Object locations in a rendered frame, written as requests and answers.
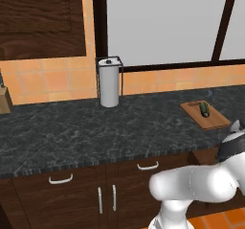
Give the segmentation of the green cucumber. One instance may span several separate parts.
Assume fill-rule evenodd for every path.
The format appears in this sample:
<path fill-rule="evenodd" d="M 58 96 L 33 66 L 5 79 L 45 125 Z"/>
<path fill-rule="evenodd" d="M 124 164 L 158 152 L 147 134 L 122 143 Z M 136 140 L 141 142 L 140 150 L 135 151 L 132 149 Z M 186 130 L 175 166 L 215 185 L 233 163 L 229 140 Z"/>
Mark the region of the green cucumber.
<path fill-rule="evenodd" d="M 201 115 L 205 118 L 208 118 L 210 116 L 210 111 L 209 111 L 209 107 L 206 103 L 200 103 L 199 104 L 199 108 L 201 111 Z"/>

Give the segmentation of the wooden cutting board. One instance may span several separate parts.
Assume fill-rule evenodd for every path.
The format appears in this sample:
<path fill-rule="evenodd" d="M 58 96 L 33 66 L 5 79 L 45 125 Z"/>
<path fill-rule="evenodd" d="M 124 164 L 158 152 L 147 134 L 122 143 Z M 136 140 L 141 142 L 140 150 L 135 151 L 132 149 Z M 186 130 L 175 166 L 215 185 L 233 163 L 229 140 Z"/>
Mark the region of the wooden cutting board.
<path fill-rule="evenodd" d="M 231 123 L 206 101 L 181 103 L 180 106 L 205 130 L 226 127 Z"/>

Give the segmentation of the dark wood drawer front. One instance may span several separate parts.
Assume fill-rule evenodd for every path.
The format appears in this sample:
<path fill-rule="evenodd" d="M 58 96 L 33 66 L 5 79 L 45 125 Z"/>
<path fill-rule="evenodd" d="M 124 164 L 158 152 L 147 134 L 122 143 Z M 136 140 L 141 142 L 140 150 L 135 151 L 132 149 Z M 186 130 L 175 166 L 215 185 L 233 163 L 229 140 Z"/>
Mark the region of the dark wood drawer front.
<path fill-rule="evenodd" d="M 69 183 L 51 185 L 48 181 L 68 178 L 71 173 L 73 180 Z M 14 187 L 20 195 L 44 195 L 44 194 L 94 194 L 97 187 L 104 182 L 105 166 L 91 166 L 74 168 L 58 172 L 45 172 L 16 177 L 12 180 Z"/>
<path fill-rule="evenodd" d="M 170 169 L 186 166 L 189 154 L 169 154 L 156 157 L 148 157 L 141 160 L 123 161 L 117 164 L 119 177 L 136 174 L 153 174 Z"/>

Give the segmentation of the dark framed window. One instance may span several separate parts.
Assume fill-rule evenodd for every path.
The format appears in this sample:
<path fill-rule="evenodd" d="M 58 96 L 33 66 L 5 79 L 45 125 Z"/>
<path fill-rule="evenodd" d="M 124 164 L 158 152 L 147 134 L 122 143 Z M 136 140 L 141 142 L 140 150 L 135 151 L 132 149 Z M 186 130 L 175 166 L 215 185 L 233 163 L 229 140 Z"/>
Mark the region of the dark framed window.
<path fill-rule="evenodd" d="M 245 0 L 93 0 L 96 57 L 126 72 L 245 63 Z"/>

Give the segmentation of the dark wood cupboard door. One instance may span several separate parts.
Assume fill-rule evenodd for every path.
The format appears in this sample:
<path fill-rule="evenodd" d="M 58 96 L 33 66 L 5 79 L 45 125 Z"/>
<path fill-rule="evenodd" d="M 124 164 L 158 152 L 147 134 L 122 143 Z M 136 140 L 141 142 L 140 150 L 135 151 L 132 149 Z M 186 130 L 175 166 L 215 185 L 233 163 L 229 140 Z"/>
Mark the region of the dark wood cupboard door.
<path fill-rule="evenodd" d="M 100 214 L 98 186 L 71 181 L 13 181 L 32 229 L 105 229 Z"/>
<path fill-rule="evenodd" d="M 107 180 L 108 229 L 143 229 L 159 213 L 161 202 L 149 192 L 150 174 L 114 176 Z M 112 185 L 117 190 L 117 211 L 113 211 Z"/>

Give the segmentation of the wooden knife block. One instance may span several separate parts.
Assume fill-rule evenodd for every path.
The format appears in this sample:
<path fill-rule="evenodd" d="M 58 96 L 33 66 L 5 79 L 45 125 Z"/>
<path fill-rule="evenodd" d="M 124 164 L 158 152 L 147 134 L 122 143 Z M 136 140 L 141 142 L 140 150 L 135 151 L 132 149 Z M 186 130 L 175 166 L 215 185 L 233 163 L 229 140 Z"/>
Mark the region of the wooden knife block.
<path fill-rule="evenodd" d="M 9 89 L 0 87 L 0 114 L 11 113 L 12 101 Z"/>

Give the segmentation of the dark wood wall cupboard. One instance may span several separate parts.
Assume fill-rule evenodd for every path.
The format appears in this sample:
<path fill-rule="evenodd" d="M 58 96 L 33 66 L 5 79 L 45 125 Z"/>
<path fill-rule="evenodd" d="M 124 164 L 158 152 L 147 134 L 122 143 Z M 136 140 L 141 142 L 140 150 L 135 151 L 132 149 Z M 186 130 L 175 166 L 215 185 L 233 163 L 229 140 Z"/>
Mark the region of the dark wood wall cupboard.
<path fill-rule="evenodd" d="M 0 0 L 0 61 L 85 55 L 82 0 Z"/>

